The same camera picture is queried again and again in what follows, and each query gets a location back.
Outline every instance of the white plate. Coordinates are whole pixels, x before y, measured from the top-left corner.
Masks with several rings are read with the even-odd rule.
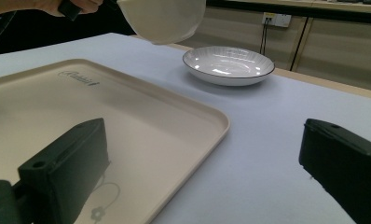
[[[223,86],[252,85],[275,69],[264,55],[232,47],[192,49],[185,53],[183,62],[195,77]]]

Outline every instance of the gripper screw hole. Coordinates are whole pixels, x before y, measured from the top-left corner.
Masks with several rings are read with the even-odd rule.
[[[40,167],[43,167],[45,164],[46,164],[46,163],[43,162],[43,161],[38,161],[38,162],[36,162],[36,163],[33,165],[33,167],[34,167],[34,168],[40,168]]]

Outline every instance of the power socket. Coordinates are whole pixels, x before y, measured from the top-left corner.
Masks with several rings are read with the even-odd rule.
[[[284,14],[276,14],[275,26],[288,27],[290,25],[291,16]]]
[[[262,17],[262,23],[266,24],[267,20],[269,19],[270,21],[268,21],[268,25],[275,25],[276,13],[264,12],[264,16]]]
[[[262,17],[261,21],[262,24],[266,24],[266,20],[269,20],[268,25],[288,27],[290,25],[291,15],[264,12],[264,16]]]

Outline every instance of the white table surface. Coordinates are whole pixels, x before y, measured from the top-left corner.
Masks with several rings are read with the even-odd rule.
[[[187,72],[184,53],[107,34],[0,55],[0,77],[82,58],[226,113],[231,121],[226,138],[155,224],[353,223],[299,165],[298,154],[308,118],[333,122],[371,141],[371,99],[279,76],[249,87],[216,86]]]

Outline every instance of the beige tray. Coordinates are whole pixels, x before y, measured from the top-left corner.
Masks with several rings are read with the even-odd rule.
[[[229,128],[222,112],[135,77],[85,60],[55,63],[0,77],[0,179],[14,184],[22,163],[96,118],[111,161],[104,183],[115,184],[91,194],[82,224],[108,205],[96,223],[150,222]]]

